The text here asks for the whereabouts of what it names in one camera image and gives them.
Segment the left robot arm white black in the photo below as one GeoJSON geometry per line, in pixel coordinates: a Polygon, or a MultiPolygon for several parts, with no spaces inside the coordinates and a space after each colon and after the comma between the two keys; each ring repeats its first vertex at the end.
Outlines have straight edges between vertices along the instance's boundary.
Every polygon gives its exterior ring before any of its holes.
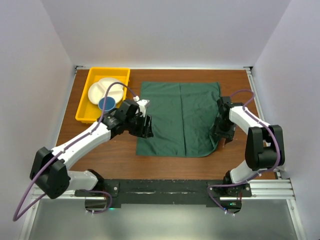
{"type": "Polygon", "coordinates": [[[50,199],[70,190],[99,196],[105,190],[101,175],[92,169],[71,171],[70,168],[90,151],[125,131],[139,138],[153,137],[152,118],[146,113],[149,105],[146,99],[125,100],[68,142],[52,149],[42,147],[35,154],[30,179],[50,199]]]}

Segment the dark green cloth napkin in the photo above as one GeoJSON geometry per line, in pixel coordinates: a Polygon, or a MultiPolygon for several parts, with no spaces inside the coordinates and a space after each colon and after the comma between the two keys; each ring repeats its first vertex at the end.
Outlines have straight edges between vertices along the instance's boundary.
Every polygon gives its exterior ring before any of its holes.
{"type": "Polygon", "coordinates": [[[217,149],[211,129],[219,114],[218,82],[144,81],[140,96],[150,101],[146,113],[152,118],[153,137],[138,138],[137,155],[200,158],[217,149]]]}

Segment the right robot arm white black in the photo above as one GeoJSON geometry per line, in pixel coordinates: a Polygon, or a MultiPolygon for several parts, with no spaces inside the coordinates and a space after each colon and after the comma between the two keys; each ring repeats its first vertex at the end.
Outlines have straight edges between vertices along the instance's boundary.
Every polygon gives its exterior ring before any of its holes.
{"type": "Polygon", "coordinates": [[[217,106],[218,116],[210,130],[211,138],[214,141],[225,139],[225,143],[229,143],[236,127],[247,136],[244,161],[226,173],[222,184],[210,186],[211,189],[222,188],[227,196],[233,197],[248,181],[284,165],[283,129],[261,120],[243,103],[232,102],[229,96],[220,97],[217,106]]]}

